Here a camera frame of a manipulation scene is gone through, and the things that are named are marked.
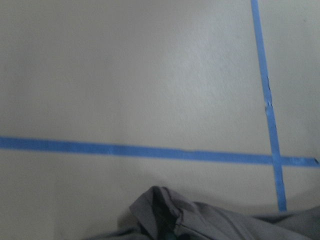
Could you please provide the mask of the dark brown t-shirt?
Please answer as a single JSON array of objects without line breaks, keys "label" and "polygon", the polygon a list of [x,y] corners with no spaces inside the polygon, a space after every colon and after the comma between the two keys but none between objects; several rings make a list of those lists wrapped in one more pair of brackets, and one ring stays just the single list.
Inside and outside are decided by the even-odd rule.
[{"label": "dark brown t-shirt", "polygon": [[160,186],[130,207],[135,224],[93,236],[94,240],[318,240],[320,208],[245,215],[191,201]]}]

